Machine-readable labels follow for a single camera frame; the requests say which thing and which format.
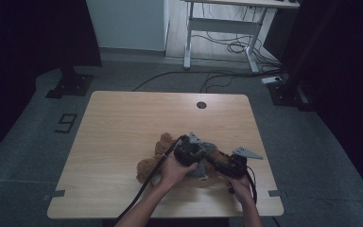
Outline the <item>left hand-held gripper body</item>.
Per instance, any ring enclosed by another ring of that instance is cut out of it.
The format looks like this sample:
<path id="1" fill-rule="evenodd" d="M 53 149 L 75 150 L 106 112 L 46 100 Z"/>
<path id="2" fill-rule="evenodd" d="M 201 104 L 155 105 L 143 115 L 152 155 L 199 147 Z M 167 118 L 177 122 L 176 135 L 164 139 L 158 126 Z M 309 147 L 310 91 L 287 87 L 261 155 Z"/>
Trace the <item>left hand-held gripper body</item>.
<path id="1" fill-rule="evenodd" d="M 174 147 L 174 156 L 183 166 L 191 166 L 198 163 L 205 155 L 207 150 L 204 142 L 200 140 L 193 132 L 188 135 L 182 135 Z"/>

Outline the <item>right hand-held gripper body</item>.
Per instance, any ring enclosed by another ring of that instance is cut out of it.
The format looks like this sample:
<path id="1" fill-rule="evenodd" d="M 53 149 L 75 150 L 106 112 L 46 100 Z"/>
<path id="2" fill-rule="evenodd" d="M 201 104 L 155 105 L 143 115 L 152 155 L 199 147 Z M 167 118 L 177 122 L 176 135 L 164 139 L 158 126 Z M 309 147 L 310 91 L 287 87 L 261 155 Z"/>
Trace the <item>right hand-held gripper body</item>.
<path id="1" fill-rule="evenodd" d="M 225 154 L 229 158 L 229 163 L 227 165 L 216 163 L 216 171 L 231 178 L 241 178 L 246 174 L 248 158 L 263 160 L 261 155 L 244 147 L 235 148 L 231 155 Z"/>

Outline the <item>small grey knit garment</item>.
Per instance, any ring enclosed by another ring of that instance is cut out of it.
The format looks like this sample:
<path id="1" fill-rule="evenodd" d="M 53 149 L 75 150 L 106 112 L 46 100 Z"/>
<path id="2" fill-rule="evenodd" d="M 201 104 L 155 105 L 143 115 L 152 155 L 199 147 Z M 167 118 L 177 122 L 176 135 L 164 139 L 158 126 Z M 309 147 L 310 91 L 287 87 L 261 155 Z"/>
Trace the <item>small grey knit garment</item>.
<path id="1" fill-rule="evenodd" d="M 215 174 L 213 165 L 207 160 L 207 156 L 216 150 L 216 145 L 204 143 L 202 153 L 199 156 L 198 166 L 195 170 L 187 173 L 187 177 L 206 180 Z"/>

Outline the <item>brown teddy bear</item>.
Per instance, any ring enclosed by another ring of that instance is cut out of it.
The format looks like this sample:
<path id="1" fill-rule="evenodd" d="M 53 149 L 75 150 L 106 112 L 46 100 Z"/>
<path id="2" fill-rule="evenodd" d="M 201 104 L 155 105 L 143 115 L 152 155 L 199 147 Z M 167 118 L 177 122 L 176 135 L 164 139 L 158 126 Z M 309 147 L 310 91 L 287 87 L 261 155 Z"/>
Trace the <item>brown teddy bear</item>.
<path id="1" fill-rule="evenodd" d="M 160 136 L 159 141 L 155 145 L 154 156 L 148 159 L 144 159 L 137 164 L 136 179 L 139 183 L 144 183 L 148 179 L 150 173 L 160 163 L 163 155 L 171 148 L 175 147 L 178 139 L 174 139 L 168 132 L 164 132 Z M 212 161 L 211 154 L 207 156 L 207 160 L 213 165 L 216 172 L 216 163 Z"/>

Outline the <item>person's right hand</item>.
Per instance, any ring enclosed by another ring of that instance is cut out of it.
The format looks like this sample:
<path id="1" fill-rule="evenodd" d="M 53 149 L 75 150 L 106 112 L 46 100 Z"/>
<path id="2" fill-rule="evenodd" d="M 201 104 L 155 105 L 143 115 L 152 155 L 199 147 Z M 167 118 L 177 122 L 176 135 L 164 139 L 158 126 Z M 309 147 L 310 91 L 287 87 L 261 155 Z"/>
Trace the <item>person's right hand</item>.
<path id="1" fill-rule="evenodd" d="M 241 204 L 253 203 L 250 182 L 246 176 L 240 179 L 227 177 L 227 181 L 228 186 L 234 190 L 234 194 Z"/>

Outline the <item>person's left hand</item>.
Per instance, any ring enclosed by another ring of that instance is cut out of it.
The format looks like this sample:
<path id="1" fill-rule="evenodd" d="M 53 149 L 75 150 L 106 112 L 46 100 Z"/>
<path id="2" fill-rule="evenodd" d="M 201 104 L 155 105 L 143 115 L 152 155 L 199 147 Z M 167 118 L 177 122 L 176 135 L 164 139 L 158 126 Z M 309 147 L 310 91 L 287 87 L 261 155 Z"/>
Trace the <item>person's left hand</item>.
<path id="1" fill-rule="evenodd" d="M 190 166 L 183 166 L 178 162 L 174 153 L 171 152 L 165 157 L 162 165 L 161 179 L 159 186 L 169 191 L 173 186 L 180 182 L 187 173 L 195 170 L 198 167 L 197 163 L 193 163 Z"/>

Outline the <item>white power strip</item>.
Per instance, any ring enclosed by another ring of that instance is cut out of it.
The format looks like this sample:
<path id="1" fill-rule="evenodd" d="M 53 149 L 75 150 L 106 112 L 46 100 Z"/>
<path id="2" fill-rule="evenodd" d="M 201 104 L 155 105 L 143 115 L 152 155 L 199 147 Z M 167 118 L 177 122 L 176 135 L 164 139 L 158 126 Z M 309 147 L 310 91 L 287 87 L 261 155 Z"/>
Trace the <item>white power strip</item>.
<path id="1" fill-rule="evenodd" d="M 281 77 L 268 77 L 268 78 L 264 78 L 261 79 L 262 84 L 271 84 L 271 83 L 275 83 L 275 82 L 282 82 L 283 79 Z"/>

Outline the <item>white cabinet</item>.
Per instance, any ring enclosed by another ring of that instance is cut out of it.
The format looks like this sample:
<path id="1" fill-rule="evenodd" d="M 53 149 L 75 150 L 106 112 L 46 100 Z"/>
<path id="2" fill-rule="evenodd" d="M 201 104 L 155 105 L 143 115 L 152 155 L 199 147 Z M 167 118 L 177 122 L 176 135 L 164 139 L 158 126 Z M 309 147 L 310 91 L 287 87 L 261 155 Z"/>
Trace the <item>white cabinet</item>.
<path id="1" fill-rule="evenodd" d="M 165 51 L 170 0 L 86 0 L 99 47 Z"/>

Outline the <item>dark curtain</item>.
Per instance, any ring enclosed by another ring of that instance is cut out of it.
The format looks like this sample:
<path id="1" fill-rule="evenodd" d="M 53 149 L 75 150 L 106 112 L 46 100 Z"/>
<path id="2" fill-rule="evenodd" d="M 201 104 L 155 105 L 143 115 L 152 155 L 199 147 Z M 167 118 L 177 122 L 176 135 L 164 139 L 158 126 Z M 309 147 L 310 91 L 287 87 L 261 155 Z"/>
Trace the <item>dark curtain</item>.
<path id="1" fill-rule="evenodd" d="M 277 9 L 265 41 L 363 179 L 363 0 L 297 0 Z"/>
<path id="2" fill-rule="evenodd" d="M 0 142 L 32 98 L 39 75 L 100 64 L 86 0 L 0 0 Z"/>

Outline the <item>black stand base plate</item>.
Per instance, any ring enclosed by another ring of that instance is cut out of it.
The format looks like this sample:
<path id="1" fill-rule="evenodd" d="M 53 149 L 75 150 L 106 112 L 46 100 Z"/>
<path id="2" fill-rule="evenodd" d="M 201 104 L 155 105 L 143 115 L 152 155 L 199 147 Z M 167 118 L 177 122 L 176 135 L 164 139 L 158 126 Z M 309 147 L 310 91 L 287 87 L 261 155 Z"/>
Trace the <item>black stand base plate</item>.
<path id="1" fill-rule="evenodd" d="M 57 86 L 46 94 L 46 98 L 63 96 L 85 96 L 93 82 L 94 75 L 78 74 L 72 65 L 60 68 L 61 79 Z"/>
<path id="2" fill-rule="evenodd" d="M 310 103 L 310 99 L 305 94 L 301 85 L 295 88 L 287 84 L 270 83 L 267 85 L 272 103 L 275 106 L 296 107 L 302 112 L 314 112 L 315 109 Z"/>

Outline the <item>white desk frame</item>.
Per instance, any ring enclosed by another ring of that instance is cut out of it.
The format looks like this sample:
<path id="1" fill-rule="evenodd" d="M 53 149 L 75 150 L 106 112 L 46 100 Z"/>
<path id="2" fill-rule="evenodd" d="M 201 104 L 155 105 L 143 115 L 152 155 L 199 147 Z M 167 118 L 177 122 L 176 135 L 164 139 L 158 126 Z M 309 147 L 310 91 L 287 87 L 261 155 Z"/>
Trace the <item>white desk frame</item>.
<path id="1" fill-rule="evenodd" d="M 256 58 L 253 49 L 263 25 L 268 9 L 298 9 L 300 3 L 297 0 L 182 0 L 190 5 L 187 17 L 187 41 L 184 48 L 183 68 L 191 67 L 191 38 L 193 31 L 208 31 L 230 34 L 251 35 L 249 47 L 245 50 L 248 63 L 253 73 L 258 73 Z M 200 18 L 194 16 L 195 4 L 217 4 L 262 8 L 263 11 L 257 21 L 236 21 L 223 19 Z"/>

